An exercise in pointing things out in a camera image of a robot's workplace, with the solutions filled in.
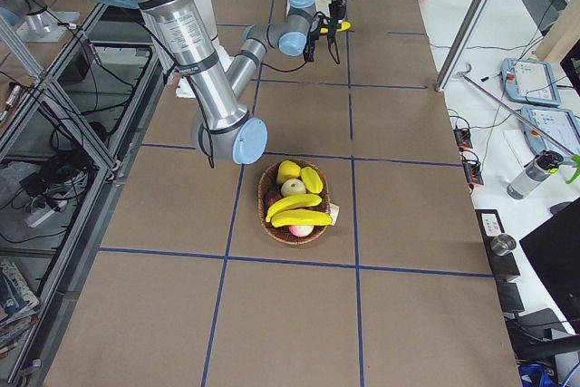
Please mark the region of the yellow banana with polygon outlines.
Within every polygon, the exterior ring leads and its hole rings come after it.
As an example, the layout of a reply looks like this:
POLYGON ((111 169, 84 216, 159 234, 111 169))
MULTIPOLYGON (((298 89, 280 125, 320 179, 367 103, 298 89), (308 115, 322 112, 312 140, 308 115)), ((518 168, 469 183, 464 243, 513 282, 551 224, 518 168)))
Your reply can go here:
POLYGON ((333 223, 333 218, 326 212, 310 209, 293 209, 279 212, 271 218, 273 227, 285 226, 328 226, 333 223))
POLYGON ((272 217, 277 213, 295 208, 318 206, 322 200, 323 199, 317 194, 299 194, 281 198, 268 208, 266 212, 266 222, 270 222, 272 217))
MULTIPOLYGON (((329 24, 327 22, 320 22, 320 30, 319 33, 320 34, 328 34, 329 33, 329 24)), ((337 27, 336 27, 336 31, 337 32, 346 32, 348 30, 350 30, 352 27, 352 24, 346 20, 343 20, 341 23, 338 23, 337 27)))

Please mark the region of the white basket tag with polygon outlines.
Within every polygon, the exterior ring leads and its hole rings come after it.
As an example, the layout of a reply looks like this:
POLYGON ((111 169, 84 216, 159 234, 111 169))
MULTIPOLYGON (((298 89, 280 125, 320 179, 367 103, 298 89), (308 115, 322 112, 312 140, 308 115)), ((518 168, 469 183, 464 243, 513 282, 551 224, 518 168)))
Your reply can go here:
POLYGON ((337 219, 339 217, 339 213, 340 213, 340 207, 335 205, 334 203, 330 203, 329 207, 328 207, 328 214, 330 215, 332 221, 331 221, 331 225, 334 226, 337 222, 337 219))

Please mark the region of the yellow mango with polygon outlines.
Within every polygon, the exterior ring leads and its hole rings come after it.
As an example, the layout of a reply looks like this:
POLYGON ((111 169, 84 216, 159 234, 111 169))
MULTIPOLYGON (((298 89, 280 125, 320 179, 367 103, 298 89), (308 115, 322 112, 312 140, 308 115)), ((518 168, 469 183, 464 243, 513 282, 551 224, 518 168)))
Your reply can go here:
POLYGON ((300 177, 301 167, 292 160, 283 160, 277 169, 276 184, 283 185, 289 179, 300 177))

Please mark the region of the yellow star fruit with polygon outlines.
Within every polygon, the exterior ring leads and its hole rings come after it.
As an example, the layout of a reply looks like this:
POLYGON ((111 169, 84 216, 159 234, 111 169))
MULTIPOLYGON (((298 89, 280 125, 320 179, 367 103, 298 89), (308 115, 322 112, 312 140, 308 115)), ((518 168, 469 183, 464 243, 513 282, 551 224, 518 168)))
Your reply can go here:
POLYGON ((324 183, 314 168, 310 166, 301 168, 300 179, 308 192, 319 194, 323 191, 324 183))

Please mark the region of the pale apple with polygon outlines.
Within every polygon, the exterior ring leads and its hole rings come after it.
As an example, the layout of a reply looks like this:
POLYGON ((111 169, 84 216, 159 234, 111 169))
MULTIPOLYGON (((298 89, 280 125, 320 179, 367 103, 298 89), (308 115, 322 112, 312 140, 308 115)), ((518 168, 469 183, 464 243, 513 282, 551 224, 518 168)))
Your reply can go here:
POLYGON ((305 194, 306 187, 300 179, 289 179, 281 186, 280 191, 283 197, 289 197, 305 194))

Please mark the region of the dark red apple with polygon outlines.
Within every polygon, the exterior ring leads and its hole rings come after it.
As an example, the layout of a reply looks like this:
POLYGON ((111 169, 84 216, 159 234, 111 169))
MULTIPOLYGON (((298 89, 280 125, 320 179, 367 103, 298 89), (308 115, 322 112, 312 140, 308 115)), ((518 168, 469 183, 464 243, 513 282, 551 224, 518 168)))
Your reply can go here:
POLYGON ((264 196, 264 208, 269 209, 273 204, 282 198, 282 195, 277 189, 269 189, 264 196))

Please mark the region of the upper blue teach pendant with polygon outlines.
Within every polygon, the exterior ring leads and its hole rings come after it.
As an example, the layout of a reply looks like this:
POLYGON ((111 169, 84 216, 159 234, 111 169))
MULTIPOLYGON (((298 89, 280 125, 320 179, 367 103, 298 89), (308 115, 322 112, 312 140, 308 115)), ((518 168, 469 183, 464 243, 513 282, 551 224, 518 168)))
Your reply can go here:
POLYGON ((506 58, 500 71, 510 101, 545 107, 561 104, 556 78, 548 63, 506 58))

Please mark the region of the blue teach pendant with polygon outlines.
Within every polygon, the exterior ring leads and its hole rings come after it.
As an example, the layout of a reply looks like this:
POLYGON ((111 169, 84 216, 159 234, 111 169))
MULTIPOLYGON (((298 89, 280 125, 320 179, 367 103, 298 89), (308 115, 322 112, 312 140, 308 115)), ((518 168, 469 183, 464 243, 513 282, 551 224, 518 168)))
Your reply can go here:
POLYGON ((506 58, 500 71, 510 101, 545 107, 561 104, 556 78, 548 63, 506 58))
MULTIPOLYGON (((579 123, 570 110, 524 105, 520 113, 564 143, 575 154, 579 154, 579 123)), ((560 153, 565 161, 571 161, 569 154, 559 150, 524 123, 522 123, 522 129, 527 144, 534 154, 539 154, 543 150, 552 150, 560 153)))

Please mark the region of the orange circuit board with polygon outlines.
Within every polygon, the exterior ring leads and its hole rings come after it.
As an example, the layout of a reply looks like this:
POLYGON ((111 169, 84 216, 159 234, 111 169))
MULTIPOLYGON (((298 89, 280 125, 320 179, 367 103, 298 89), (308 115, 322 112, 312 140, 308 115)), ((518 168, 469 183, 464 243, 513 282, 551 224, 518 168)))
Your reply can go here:
POLYGON ((482 187, 484 181, 482 178, 481 160, 473 151, 469 128, 454 128, 453 133, 469 189, 473 190, 474 188, 482 187))

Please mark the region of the pink peach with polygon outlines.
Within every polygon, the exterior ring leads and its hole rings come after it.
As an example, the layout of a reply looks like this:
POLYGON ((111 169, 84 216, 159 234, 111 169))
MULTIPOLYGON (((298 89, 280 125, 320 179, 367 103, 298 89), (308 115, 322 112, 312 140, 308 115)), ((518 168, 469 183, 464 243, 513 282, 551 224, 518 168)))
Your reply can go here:
POLYGON ((294 237, 308 237, 314 231, 313 225, 292 225, 288 227, 289 232, 294 237))

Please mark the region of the lower blue teach pendant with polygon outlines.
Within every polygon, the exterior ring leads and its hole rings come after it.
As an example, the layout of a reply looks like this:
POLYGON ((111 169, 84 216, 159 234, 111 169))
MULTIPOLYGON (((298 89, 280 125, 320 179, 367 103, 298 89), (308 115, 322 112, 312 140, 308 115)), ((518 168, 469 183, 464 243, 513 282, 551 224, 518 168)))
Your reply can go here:
MULTIPOLYGON (((575 154, 579 154, 579 123, 570 110, 524 105, 520 113, 564 143, 575 154)), ((560 153, 565 161, 571 161, 569 154, 559 150, 524 123, 522 123, 522 129, 527 144, 534 154, 539 154, 543 150, 552 150, 560 153)))

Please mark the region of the steel cup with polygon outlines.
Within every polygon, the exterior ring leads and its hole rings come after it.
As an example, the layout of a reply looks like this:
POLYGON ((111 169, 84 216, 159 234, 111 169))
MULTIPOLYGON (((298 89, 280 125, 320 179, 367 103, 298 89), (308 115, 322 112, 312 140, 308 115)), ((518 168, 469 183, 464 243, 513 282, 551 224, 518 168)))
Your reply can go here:
POLYGON ((509 234, 494 236, 489 242, 490 250, 495 256, 507 256, 517 247, 517 241, 509 234))

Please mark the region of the black monitor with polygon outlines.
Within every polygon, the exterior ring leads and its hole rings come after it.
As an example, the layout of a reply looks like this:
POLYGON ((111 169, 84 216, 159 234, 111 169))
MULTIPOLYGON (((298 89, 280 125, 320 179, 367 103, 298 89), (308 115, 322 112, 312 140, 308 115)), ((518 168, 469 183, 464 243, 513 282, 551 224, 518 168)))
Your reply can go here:
POLYGON ((579 199, 520 240, 527 260, 573 328, 579 331, 579 199))

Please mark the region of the stack of magazines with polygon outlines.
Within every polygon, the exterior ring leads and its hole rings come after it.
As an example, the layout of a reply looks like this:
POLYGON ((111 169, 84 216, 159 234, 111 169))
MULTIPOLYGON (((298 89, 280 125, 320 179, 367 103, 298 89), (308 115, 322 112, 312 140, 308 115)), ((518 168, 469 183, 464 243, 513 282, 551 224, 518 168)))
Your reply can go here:
POLYGON ((16 263, 1 259, 1 357, 18 344, 36 322, 41 302, 16 263))

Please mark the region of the aluminium frame post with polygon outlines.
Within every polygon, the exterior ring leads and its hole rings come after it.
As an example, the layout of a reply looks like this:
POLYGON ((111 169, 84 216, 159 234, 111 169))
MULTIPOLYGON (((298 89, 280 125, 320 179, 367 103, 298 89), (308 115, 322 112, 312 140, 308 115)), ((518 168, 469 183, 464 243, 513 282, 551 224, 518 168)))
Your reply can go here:
POLYGON ((471 1, 435 82, 435 90, 437 92, 443 92, 446 89, 451 77, 456 72, 459 61, 463 53, 467 50, 469 40, 474 34, 479 19, 484 14, 489 1, 471 1))

